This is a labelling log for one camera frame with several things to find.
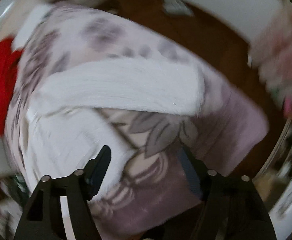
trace brown floor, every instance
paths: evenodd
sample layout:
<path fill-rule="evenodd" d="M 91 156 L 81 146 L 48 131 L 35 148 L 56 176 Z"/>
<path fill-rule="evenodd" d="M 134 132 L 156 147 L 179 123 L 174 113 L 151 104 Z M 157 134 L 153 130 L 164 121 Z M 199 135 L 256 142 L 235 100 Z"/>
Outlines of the brown floor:
<path fill-rule="evenodd" d="M 262 107 L 269 120 L 269 133 L 233 171 L 234 175 L 255 176 L 274 148 L 285 120 L 259 83 L 257 71 L 247 66 L 246 41 L 196 7 L 191 7 L 195 17 L 165 15 L 162 0 L 111 0 L 102 9 L 113 7 L 118 8 L 119 16 L 144 25 L 202 57 Z"/>

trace fuzzy white cloth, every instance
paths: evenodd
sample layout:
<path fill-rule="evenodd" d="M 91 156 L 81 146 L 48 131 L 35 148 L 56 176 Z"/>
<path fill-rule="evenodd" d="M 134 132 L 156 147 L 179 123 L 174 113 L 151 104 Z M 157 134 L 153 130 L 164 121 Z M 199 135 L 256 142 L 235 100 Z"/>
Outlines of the fuzzy white cloth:
<path fill-rule="evenodd" d="M 134 150 L 95 108 L 194 116 L 203 97 L 203 77 L 190 65 L 123 58 L 55 73 L 31 95 L 21 124 L 28 184 L 36 186 L 34 174 L 68 176 L 108 145 L 112 157 L 97 200 L 119 182 Z"/>

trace red towel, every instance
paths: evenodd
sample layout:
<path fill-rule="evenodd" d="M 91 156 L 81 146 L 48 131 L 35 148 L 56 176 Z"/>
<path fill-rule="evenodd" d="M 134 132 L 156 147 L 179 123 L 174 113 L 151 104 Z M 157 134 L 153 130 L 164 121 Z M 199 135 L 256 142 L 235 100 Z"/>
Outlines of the red towel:
<path fill-rule="evenodd" d="M 13 38 L 0 42 L 0 136 L 4 133 L 8 106 L 14 92 L 22 50 L 11 52 Z"/>

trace floral blanket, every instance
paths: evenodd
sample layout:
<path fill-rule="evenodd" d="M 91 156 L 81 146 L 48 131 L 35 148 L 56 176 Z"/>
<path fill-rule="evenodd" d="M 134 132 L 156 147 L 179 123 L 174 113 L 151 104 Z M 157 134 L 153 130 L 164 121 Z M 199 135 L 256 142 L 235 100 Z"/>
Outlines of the floral blanket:
<path fill-rule="evenodd" d="M 103 239 L 125 239 L 200 203 L 189 191 L 175 154 L 182 144 L 209 169 L 228 175 L 264 138 L 268 125 L 251 100 L 185 48 L 121 17 L 60 3 L 38 25 L 25 47 L 6 120 L 7 148 L 26 179 L 19 137 L 29 96 L 48 76 L 107 57 L 194 64 L 205 81 L 199 116 L 99 110 L 137 153 L 126 165 L 121 181 L 89 207 Z M 39 169 L 33 168 L 38 179 Z"/>

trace screw head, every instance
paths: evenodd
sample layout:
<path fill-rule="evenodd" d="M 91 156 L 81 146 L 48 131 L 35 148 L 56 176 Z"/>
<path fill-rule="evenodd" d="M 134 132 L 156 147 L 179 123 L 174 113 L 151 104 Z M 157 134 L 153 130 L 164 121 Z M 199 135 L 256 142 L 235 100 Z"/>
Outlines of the screw head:
<path fill-rule="evenodd" d="M 248 182 L 248 181 L 250 181 L 250 178 L 249 178 L 249 176 L 244 175 L 244 176 L 242 176 L 242 180 Z"/>
<path fill-rule="evenodd" d="M 49 176 L 49 175 L 45 175 L 45 176 L 43 176 L 42 178 L 41 178 L 41 181 L 42 182 L 46 182 L 46 181 L 48 181 L 48 180 L 50 180 L 51 179 L 51 177 Z"/>
<path fill-rule="evenodd" d="M 208 170 L 208 171 L 207 171 L 207 174 L 208 174 L 209 176 L 216 176 L 216 175 L 217 175 L 217 171 L 215 171 L 215 170 Z"/>
<path fill-rule="evenodd" d="M 83 175 L 84 174 L 84 171 L 82 169 L 78 169 L 78 170 L 75 170 L 74 174 L 76 176 L 80 176 L 80 175 Z"/>

